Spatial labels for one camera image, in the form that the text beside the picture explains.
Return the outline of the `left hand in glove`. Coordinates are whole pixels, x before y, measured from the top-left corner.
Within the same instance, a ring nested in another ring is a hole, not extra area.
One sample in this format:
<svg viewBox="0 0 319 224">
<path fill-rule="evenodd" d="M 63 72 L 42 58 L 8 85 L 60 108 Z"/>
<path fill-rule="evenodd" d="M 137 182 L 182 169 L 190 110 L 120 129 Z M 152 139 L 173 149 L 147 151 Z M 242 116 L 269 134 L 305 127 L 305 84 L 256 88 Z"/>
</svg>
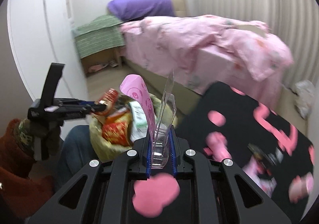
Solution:
<svg viewBox="0 0 319 224">
<path fill-rule="evenodd" d="M 54 156 L 59 151 L 61 127 L 57 125 L 52 130 L 45 126 L 24 119 L 14 126 L 13 136 L 18 147 L 29 157 L 34 158 L 35 138 L 44 139 L 49 155 Z"/>
</svg>

